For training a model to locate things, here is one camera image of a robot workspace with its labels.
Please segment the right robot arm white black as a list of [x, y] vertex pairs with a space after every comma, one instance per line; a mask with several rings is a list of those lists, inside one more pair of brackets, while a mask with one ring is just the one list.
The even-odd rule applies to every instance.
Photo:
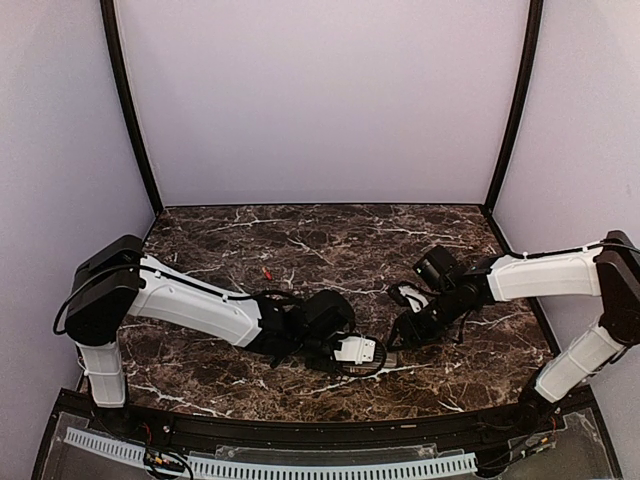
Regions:
[[546, 297], [599, 298], [602, 312], [585, 333], [552, 359], [523, 391], [510, 413], [521, 434], [534, 432], [549, 405], [639, 343], [639, 249], [613, 230], [595, 243], [539, 253], [506, 253], [472, 265], [437, 245], [414, 264], [425, 283], [399, 282], [389, 296], [404, 307], [393, 323], [387, 348], [418, 349], [440, 341], [451, 325], [497, 303]]

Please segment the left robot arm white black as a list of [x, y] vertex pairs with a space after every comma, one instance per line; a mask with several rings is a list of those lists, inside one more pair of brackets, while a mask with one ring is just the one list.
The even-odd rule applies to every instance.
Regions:
[[232, 292], [169, 268], [143, 252], [140, 238], [124, 235], [77, 268], [53, 322], [54, 334], [80, 350], [93, 400], [120, 436], [141, 427], [140, 412], [126, 402], [117, 338], [127, 316], [196, 330], [269, 356], [274, 365], [302, 355], [329, 372], [371, 360], [375, 347], [356, 334], [354, 311], [335, 291], [308, 299], [279, 290]]

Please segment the white remote control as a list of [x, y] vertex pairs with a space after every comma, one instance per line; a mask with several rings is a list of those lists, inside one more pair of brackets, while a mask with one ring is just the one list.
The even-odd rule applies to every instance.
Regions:
[[385, 358], [375, 357], [373, 361], [349, 366], [347, 371], [356, 377], [366, 377], [380, 373], [385, 369], [393, 369], [398, 365], [398, 353], [387, 353]]

